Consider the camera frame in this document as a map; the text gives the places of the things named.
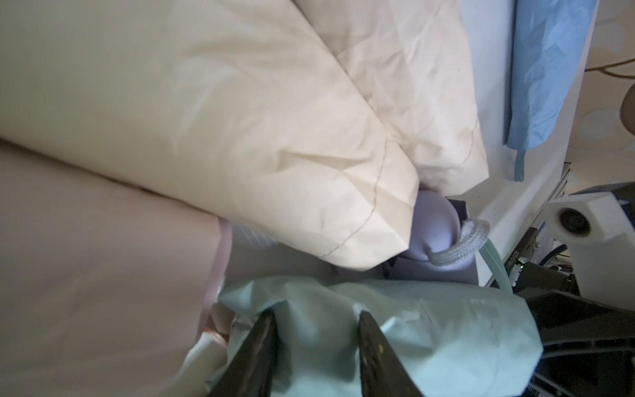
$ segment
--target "blue towel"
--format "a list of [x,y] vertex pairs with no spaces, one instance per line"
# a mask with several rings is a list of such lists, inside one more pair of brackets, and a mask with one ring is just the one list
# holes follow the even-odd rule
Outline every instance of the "blue towel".
[[596,0],[518,0],[512,56],[512,120],[507,146],[518,151],[514,180],[522,181],[525,152],[544,143],[578,71]]
[[357,330],[364,310],[427,397],[518,396],[542,354],[527,303],[495,288],[390,280],[331,285],[281,276],[228,288],[220,301],[237,313],[229,361],[258,315],[275,312],[281,343],[272,397],[361,396]]

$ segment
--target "mint green cloth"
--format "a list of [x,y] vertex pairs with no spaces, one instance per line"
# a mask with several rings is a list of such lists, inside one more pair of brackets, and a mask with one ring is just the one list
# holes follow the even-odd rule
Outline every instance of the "mint green cloth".
[[270,277],[224,291],[220,301],[238,313],[230,360],[258,314],[273,308],[282,343],[272,396],[361,396],[357,329],[363,310],[426,397],[520,395],[542,354],[525,301],[494,288]]

